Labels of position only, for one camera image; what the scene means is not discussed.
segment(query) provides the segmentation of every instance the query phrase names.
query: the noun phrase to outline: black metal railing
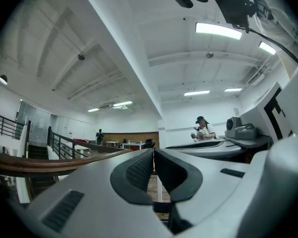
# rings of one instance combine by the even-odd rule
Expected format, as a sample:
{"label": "black metal railing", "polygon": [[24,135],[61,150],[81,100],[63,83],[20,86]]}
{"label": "black metal railing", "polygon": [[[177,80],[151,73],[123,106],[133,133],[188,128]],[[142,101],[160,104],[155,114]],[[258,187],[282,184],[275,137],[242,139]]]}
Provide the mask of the black metal railing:
{"label": "black metal railing", "polygon": [[0,134],[20,139],[24,124],[0,116]]}
{"label": "black metal railing", "polygon": [[95,150],[98,153],[117,152],[117,148],[84,143],[56,134],[52,132],[51,127],[49,127],[48,129],[47,145],[49,145],[53,149],[53,151],[57,153],[59,159],[75,159],[78,156],[79,158],[90,157],[76,150],[76,145],[83,146],[86,149]]}

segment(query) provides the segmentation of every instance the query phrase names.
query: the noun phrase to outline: ceiling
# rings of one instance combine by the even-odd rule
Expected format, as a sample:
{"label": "ceiling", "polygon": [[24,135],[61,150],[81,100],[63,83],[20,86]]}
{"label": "ceiling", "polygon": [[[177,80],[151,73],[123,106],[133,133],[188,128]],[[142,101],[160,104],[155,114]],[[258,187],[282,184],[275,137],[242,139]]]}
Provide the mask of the ceiling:
{"label": "ceiling", "polygon": [[[246,88],[257,68],[269,71],[278,61],[258,48],[262,38],[255,34],[244,32],[240,40],[197,34],[197,22],[231,27],[214,0],[194,0],[192,9],[174,0],[126,1],[146,52],[145,74],[152,76],[162,104],[230,98],[236,93],[224,89]],[[88,0],[24,0],[7,23],[0,60],[85,111],[126,100],[146,106],[150,99],[139,88],[141,80],[117,58],[101,24]],[[258,30],[253,19],[250,26]],[[206,58],[207,52],[214,56]],[[77,58],[81,54],[84,60]],[[183,96],[198,90],[210,93]]]}

